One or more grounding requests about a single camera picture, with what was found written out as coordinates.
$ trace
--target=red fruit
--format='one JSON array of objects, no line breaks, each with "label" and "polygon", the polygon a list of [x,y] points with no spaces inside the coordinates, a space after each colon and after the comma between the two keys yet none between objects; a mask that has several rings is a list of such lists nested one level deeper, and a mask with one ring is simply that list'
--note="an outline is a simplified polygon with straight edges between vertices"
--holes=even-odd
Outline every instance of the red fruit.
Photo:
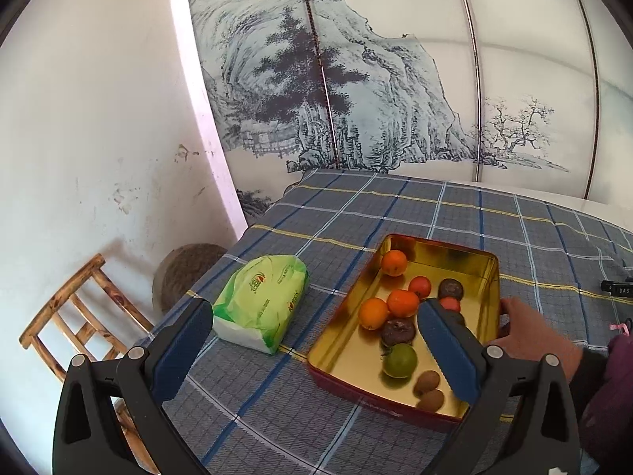
[{"label": "red fruit", "polygon": [[431,294],[431,281],[427,277],[415,277],[409,282],[409,291],[413,291],[422,301]]},{"label": "red fruit", "polygon": [[439,301],[440,305],[447,311],[461,312],[460,301],[451,296],[445,296]]}]

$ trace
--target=pink string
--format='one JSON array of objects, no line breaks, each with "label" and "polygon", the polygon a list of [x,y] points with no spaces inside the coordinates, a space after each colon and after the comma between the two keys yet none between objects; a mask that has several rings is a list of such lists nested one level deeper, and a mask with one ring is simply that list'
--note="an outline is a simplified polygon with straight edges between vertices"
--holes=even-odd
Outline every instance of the pink string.
[{"label": "pink string", "polygon": [[625,336],[629,335],[629,328],[624,323],[620,323],[620,325],[609,325],[609,330],[611,331],[618,329],[620,329]]}]

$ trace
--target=purple sleeve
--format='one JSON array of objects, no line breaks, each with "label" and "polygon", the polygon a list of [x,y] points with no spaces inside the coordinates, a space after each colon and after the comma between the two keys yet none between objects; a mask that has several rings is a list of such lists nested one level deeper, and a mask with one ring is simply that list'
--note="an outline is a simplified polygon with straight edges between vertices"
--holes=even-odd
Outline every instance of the purple sleeve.
[{"label": "purple sleeve", "polygon": [[604,466],[622,456],[624,445],[631,442],[633,336],[613,338],[608,359],[601,356],[600,361],[593,357],[598,354],[589,354],[583,355],[570,388],[579,417],[580,444]]}]

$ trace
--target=plaid tablecloth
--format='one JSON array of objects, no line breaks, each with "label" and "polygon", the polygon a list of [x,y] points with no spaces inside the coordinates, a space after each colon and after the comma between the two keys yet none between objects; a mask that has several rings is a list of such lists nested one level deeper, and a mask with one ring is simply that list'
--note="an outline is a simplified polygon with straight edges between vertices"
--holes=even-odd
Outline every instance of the plaid tablecloth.
[{"label": "plaid tablecloth", "polygon": [[[210,473],[418,474],[439,451],[444,434],[322,391],[305,365],[373,249],[393,232],[494,253],[502,295],[519,296],[592,349],[604,350],[615,334],[609,324],[633,314],[627,300],[600,291],[603,279],[623,280],[633,270],[633,235],[618,226],[463,185],[310,172],[192,288],[213,302],[236,269],[264,254],[298,255],[311,282],[276,355],[212,334],[176,398],[163,405]],[[499,424],[480,468],[493,460],[507,427]]]}]

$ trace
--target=wooden chair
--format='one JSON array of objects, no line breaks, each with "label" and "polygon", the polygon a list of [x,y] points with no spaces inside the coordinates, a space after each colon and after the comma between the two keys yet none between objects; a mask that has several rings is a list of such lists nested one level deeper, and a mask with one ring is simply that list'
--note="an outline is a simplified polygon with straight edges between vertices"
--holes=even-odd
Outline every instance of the wooden chair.
[{"label": "wooden chair", "polygon": [[[128,347],[124,345],[115,335],[113,335],[105,326],[95,317],[95,315],[85,306],[83,301],[77,296],[77,290],[89,279],[93,279],[105,291],[116,306],[119,307],[128,317],[130,317],[136,325],[138,325],[145,333],[149,334],[154,327],[152,323],[141,314],[138,309],[130,302],[125,295],[116,287],[107,275],[101,270],[106,263],[103,255],[97,253],[90,261],[88,261],[75,275],[70,277],[68,282],[61,286],[53,297],[46,302],[44,307],[40,309],[37,315],[31,320],[27,328],[20,336],[20,344],[25,348],[33,345],[35,351],[42,358],[44,363],[51,369],[61,382],[66,377],[65,369],[57,362],[53,354],[46,348],[41,339],[37,336],[44,326],[52,321],[57,325],[61,333],[71,342],[77,353],[83,353],[90,361],[96,361],[91,352],[86,348],[86,343],[95,334],[102,336],[112,346],[107,352],[103,360],[115,359],[119,354],[125,355]],[[73,333],[68,324],[59,315],[59,309],[70,300],[77,308],[85,323],[77,334]],[[146,468],[158,473],[156,465],[152,461],[150,454],[145,449],[141,441],[134,422],[127,411],[123,400],[120,399],[115,404],[116,414],[121,423],[121,428],[125,438],[130,445],[130,449],[136,458],[145,465]]]}]

